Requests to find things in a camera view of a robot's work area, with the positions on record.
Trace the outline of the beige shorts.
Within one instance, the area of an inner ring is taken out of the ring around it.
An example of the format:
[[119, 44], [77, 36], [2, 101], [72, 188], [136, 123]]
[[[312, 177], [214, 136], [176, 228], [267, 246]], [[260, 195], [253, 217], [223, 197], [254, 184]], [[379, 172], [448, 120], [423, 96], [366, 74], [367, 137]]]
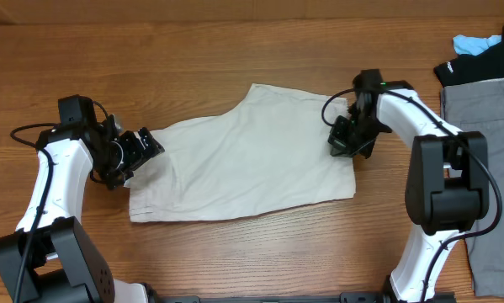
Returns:
[[153, 132], [162, 154], [128, 182], [130, 219], [224, 221], [350, 199], [353, 162], [333, 157], [345, 98], [254, 84], [230, 111]]

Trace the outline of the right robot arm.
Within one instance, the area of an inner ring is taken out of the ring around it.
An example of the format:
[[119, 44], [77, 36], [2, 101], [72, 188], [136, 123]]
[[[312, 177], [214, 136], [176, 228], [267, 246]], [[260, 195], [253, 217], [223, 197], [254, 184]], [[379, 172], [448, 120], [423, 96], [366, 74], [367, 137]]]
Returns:
[[381, 133], [395, 133], [411, 149], [405, 207], [412, 228], [401, 260], [380, 292], [343, 293], [342, 302], [453, 302], [435, 284], [451, 249], [489, 209], [487, 143], [430, 110], [405, 81], [386, 82], [362, 70], [350, 89], [346, 117], [330, 124], [334, 157], [368, 158]]

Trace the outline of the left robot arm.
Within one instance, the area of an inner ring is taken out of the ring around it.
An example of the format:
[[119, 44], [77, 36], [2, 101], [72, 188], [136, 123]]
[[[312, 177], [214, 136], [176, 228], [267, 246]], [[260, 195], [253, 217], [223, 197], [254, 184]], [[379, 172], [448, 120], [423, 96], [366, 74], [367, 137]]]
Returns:
[[88, 180], [116, 189], [164, 151], [147, 128], [124, 131], [111, 114], [98, 121], [99, 105], [61, 98], [59, 122], [39, 125], [28, 209], [15, 232], [0, 237], [0, 277], [15, 302], [160, 301], [148, 284], [115, 279], [81, 224]]

